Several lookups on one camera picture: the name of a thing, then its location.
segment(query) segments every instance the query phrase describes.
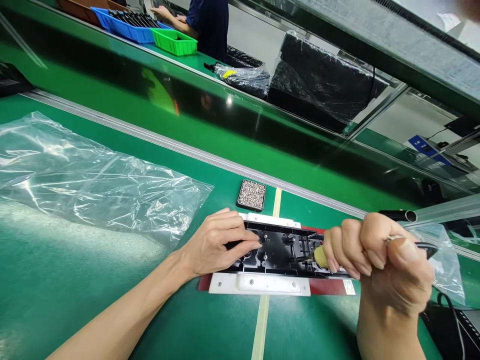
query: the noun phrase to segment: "black cable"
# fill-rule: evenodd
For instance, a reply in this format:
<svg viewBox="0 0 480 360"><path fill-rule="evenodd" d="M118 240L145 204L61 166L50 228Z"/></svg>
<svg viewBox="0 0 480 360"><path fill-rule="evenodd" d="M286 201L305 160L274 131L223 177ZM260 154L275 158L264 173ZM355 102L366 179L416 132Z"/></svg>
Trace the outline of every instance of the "black cable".
<svg viewBox="0 0 480 360"><path fill-rule="evenodd" d="M460 332L460 323L459 319L457 318L457 313L455 312L455 308L452 304L452 301L450 300L449 296L444 294L443 292L439 292L437 297L436 297L436 302L438 303L438 306L443 308L444 306L442 305L442 297L445 298L446 302L448 303L448 307L450 308L451 315L453 317L453 320L456 324L456 332L458 334L458 340L460 341L461 345L461 360L465 360L465 346L464 346L464 339L462 338L462 333Z"/></svg>
<svg viewBox="0 0 480 360"><path fill-rule="evenodd" d="M442 131L445 131L445 130L447 130L447 128L444 128L443 130L437 131L437 132L434 133L432 136L427 137L426 139L429 140L429 139L433 138L435 135L440 134Z"/></svg>

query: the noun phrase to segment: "blue shirt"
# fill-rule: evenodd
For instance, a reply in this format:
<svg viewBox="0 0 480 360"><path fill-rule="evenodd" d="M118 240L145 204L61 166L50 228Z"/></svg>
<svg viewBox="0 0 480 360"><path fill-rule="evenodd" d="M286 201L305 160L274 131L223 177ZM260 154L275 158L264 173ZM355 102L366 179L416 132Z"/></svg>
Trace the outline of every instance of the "blue shirt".
<svg viewBox="0 0 480 360"><path fill-rule="evenodd" d="M199 52L227 60L228 0L191 0L186 22L198 33Z"/></svg>

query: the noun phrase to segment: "green plastic basket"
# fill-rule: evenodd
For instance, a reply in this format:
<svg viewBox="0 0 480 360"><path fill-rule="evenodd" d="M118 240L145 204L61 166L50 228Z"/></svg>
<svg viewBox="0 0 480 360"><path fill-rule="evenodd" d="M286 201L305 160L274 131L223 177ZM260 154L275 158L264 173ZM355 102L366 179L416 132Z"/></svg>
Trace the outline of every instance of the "green plastic basket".
<svg viewBox="0 0 480 360"><path fill-rule="evenodd" d="M197 53L197 40L177 30L151 29L155 45L177 56L193 55Z"/></svg>

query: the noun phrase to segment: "workbench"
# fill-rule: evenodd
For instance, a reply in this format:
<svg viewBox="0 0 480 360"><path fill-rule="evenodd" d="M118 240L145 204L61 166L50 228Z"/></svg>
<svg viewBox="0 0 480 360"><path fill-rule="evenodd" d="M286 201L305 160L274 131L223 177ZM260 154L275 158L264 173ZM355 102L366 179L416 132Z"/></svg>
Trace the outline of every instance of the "workbench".
<svg viewBox="0 0 480 360"><path fill-rule="evenodd" d="M423 205L407 181L410 170L381 154L223 86L200 74L203 64L167 61L22 2L0 6L23 41L0 27L0 54L47 93L0 99L0 123L39 111L115 151L214 185L179 246L205 216L224 207L241 210L235 203L244 178L286 184L279 216L321 229L362 211ZM131 127L114 126L115 119ZM181 146L164 146L155 134ZM278 187L267 185L262 214L273 214ZM73 224L1 201L1 355L45 358L166 255L140 235ZM478 307L478 263L464 257L460 262L469 305ZM353 283L356 296L272 296L264 359L296 359L303 348L305 360L359 359L360 284ZM163 306L133 359L252 358L260 297L211 295L198 285L198 279L189 282ZM418 336L427 358L440 359L421 321Z"/></svg>
<svg viewBox="0 0 480 360"><path fill-rule="evenodd" d="M235 206L245 178L241 174L22 95L0 99L0 109L0 123L40 111L115 151L214 185L179 246L207 215L224 207L242 210ZM275 194L276 189L267 186L262 214L273 214ZM279 215L323 229L352 217L286 191L281 195ZM0 202L0 307L6 310L0 334L5 359L45 358L152 271L165 255L140 235L73 224L25 205ZM198 291L198 285L198 279L189 282L163 306L132 359L251 358L260 297L213 295ZM359 285L354 281L357 294ZM299 347L305 346L322 349L325 356L335 359L358 359L358 306L358 295L272 296L264 358L295 359ZM419 337L428 359L440 359L422 322ZM319 354L305 351L302 358L318 359Z"/></svg>

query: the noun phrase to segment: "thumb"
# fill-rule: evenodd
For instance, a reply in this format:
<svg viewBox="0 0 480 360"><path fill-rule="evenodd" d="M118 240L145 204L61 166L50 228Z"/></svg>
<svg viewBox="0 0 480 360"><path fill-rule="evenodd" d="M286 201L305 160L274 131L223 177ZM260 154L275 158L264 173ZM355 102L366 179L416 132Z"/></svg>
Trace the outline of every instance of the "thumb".
<svg viewBox="0 0 480 360"><path fill-rule="evenodd" d="M429 289L435 279L435 270L427 260L427 253L409 238L393 240L388 245L388 259L406 275L410 282Z"/></svg>
<svg viewBox="0 0 480 360"><path fill-rule="evenodd" d="M244 240L234 248L227 251L225 256L228 259L228 262L230 263L230 265L232 265L234 262L236 262L238 259L240 259L242 256L244 256L248 252L255 249L260 249L261 247L262 247L262 244L256 240Z"/></svg>

